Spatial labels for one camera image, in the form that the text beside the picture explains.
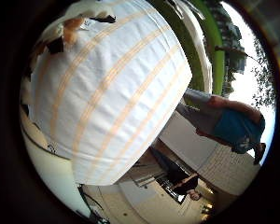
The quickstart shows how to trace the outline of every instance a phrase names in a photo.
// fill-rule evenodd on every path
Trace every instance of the tree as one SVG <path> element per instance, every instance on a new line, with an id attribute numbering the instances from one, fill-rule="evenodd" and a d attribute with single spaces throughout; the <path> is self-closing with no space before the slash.
<path id="1" fill-rule="evenodd" d="M 276 106 L 276 91 L 274 87 L 274 78 L 271 65 L 257 38 L 254 37 L 254 47 L 257 54 L 258 65 L 252 68 L 252 72 L 257 79 L 257 92 L 253 94 L 253 106 Z"/>

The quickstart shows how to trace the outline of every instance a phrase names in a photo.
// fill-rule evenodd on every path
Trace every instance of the sky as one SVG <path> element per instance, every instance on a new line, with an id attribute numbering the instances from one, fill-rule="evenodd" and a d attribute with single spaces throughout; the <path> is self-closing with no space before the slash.
<path id="1" fill-rule="evenodd" d="M 245 52 L 248 55 L 252 56 L 253 58 L 257 58 L 253 45 L 253 36 L 254 36 L 253 32 L 245 24 L 243 18 L 235 9 L 233 9 L 230 5 L 223 2 L 222 2 L 222 6 L 229 13 L 233 24 L 239 27 L 242 35 L 242 40 L 240 40 L 240 42 L 242 46 L 245 48 Z M 257 87 L 256 78 L 251 72 L 252 67 L 255 65 L 257 65 L 257 63 L 253 59 L 247 58 L 244 74 L 243 75 L 236 74 L 236 73 L 234 74 L 236 80 L 233 81 L 231 84 L 234 88 L 234 92 L 230 95 L 229 99 L 241 101 L 248 105 L 252 104 L 253 102 L 252 95 L 256 92 L 256 87 Z M 267 145 L 264 156 L 260 161 L 260 165 L 262 165 L 269 152 L 270 145 L 273 139 L 275 112 L 272 108 L 268 108 L 268 107 L 261 107 L 260 112 L 262 113 L 263 117 L 266 120 L 266 127 L 262 134 L 261 142 L 265 142 Z M 248 151 L 248 153 L 254 156 L 253 150 Z"/>

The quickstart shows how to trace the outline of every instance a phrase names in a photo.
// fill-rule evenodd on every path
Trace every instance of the wall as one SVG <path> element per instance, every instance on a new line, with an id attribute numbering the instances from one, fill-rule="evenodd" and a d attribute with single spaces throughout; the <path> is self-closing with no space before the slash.
<path id="1" fill-rule="evenodd" d="M 201 178 L 232 195 L 241 195 L 258 173 L 249 154 L 236 154 L 229 147 L 200 137 L 195 128 L 174 112 L 161 132 L 165 143 Z"/>
<path id="2" fill-rule="evenodd" d="M 203 166 L 217 144 L 197 135 L 195 128 L 177 112 L 170 117 L 159 138 L 194 170 Z"/>
<path id="3" fill-rule="evenodd" d="M 150 183 L 147 189 L 138 188 L 132 181 L 112 186 L 87 186 L 87 193 L 101 204 L 105 217 L 112 224 L 200 223 L 202 208 L 210 203 L 204 198 L 194 202 L 187 197 L 179 204 L 157 182 Z"/>

